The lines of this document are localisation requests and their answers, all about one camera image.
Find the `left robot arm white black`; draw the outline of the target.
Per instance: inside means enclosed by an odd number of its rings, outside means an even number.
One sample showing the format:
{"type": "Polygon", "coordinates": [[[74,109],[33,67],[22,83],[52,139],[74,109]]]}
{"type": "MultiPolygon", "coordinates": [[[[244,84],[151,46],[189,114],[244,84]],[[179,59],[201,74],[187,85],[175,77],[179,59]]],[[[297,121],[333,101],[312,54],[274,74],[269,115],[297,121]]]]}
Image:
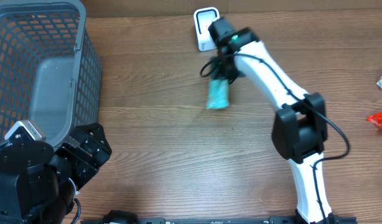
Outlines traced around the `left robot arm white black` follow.
{"type": "Polygon", "coordinates": [[[0,223],[62,223],[75,197],[109,160],[101,124],[77,126],[55,149],[32,120],[14,123],[0,144],[0,223]]]}

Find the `teal snack packet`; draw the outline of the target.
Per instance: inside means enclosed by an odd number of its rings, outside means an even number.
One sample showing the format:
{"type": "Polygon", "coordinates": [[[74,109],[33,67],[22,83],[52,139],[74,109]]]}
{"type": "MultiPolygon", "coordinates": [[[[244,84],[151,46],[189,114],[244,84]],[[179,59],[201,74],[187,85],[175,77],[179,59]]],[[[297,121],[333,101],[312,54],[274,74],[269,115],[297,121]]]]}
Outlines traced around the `teal snack packet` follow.
{"type": "Polygon", "coordinates": [[[208,110],[222,110],[229,107],[229,82],[225,79],[210,79],[208,82],[208,110]]]}

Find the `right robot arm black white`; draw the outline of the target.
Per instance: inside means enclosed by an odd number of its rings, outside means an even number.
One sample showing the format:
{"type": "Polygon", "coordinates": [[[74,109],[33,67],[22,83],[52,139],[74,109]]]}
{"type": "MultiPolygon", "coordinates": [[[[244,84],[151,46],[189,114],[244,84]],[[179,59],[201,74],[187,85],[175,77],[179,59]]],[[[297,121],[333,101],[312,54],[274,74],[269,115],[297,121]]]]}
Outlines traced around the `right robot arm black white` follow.
{"type": "Polygon", "coordinates": [[[327,200],[323,177],[327,128],[339,133],[347,151],[350,142],[326,117],[324,98],[289,78],[250,28],[235,30],[224,17],[202,28],[217,49],[217,56],[206,63],[210,71],[200,71],[201,77],[210,79],[207,108],[227,107],[228,87],[239,77],[249,78],[273,108],[272,142],[289,163],[296,187],[293,223],[356,223],[355,217],[335,215],[327,200]]]}

